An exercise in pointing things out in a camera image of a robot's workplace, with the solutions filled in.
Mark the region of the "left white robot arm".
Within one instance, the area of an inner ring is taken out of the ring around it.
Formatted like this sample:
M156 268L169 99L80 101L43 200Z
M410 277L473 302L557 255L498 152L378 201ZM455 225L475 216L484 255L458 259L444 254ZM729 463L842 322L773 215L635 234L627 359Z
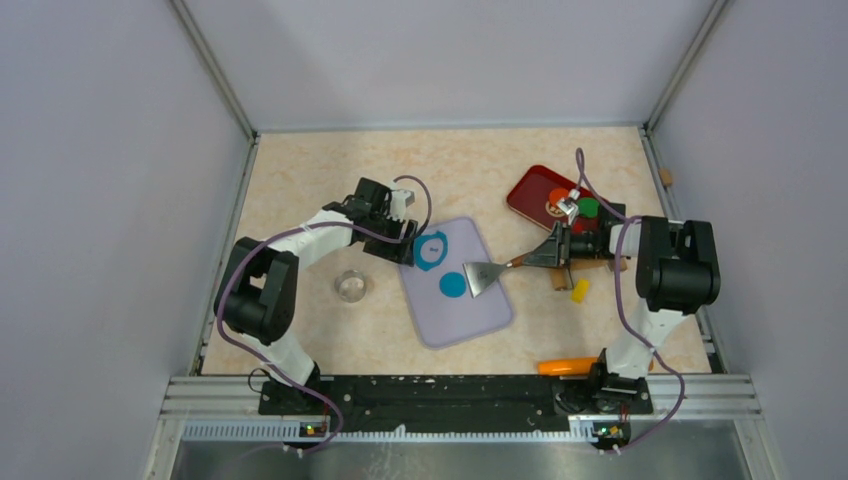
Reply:
M396 181L361 178L355 191L265 240L242 237L232 247L214 302L219 336L284 383L283 401L297 413L319 404L318 366L290 328L299 275L325 256L360 244L364 253L397 265L414 262L424 227L408 218L415 194Z

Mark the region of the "round blue dough wrapper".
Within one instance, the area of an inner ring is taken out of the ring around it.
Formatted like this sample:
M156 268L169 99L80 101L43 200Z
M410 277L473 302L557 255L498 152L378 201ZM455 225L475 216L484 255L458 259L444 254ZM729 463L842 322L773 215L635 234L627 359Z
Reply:
M439 280L440 292L448 298L461 298L467 291L465 276L452 271L445 273Z

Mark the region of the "wooden rolling pin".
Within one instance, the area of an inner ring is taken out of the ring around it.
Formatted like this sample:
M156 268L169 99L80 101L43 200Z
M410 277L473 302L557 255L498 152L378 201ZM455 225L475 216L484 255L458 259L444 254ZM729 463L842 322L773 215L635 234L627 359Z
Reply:
M572 274L579 271L599 269L606 267L609 271L613 271L618 266L621 271L628 269L627 258L616 262L613 259L573 259L568 265L551 269L549 277L554 291L567 291L573 288L575 281L572 279Z

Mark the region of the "blue dough piece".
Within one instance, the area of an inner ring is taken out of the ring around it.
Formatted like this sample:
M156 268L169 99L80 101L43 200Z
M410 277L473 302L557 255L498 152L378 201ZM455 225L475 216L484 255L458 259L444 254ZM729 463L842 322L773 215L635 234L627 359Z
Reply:
M421 271L430 271L440 266L447 254L448 239L442 231L421 235L414 241L414 266Z

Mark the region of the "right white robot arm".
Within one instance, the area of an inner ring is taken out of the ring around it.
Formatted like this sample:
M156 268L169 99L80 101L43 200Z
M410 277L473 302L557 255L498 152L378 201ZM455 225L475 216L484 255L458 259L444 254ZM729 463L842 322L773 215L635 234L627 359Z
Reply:
M620 262L636 261L638 303L623 314ZM658 348L676 327L720 292L721 276L713 228L706 221L673 222L665 217L625 214L622 204L600 207L587 229L557 222L535 249L512 260L514 267L569 267L576 260L609 260L614 270L616 309L623 333L602 350L585 374L585 395L600 412L647 394L646 377L664 362Z

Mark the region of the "metal scraper wooden handle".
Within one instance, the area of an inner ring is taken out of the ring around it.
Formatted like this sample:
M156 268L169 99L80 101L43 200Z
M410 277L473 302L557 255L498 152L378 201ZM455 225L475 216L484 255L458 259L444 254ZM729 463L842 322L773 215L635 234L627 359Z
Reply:
M499 277L509 269L523 265L529 253L521 254L505 263L466 262L463 271L468 281L469 291L473 298L479 297L491 287Z

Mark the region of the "lavender plastic tray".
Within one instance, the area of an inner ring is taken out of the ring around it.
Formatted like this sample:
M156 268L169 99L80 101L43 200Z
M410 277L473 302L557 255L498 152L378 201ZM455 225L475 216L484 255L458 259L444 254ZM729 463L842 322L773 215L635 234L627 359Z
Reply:
M457 217L428 226L424 234L435 231L444 232L448 239L444 262L430 271L421 271L414 264L398 268L419 340L430 349L442 349L510 326L514 311L500 283L477 298L470 294L463 264L490 260L474 220ZM439 290L440 278L452 271L465 276L467 291L461 298L445 297Z

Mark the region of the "round metal cutter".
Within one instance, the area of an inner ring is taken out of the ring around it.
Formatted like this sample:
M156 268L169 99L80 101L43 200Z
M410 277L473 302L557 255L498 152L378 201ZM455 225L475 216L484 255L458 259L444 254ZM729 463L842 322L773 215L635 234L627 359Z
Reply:
M334 289L342 301L357 303L367 295L368 279L358 270L346 270L335 278Z

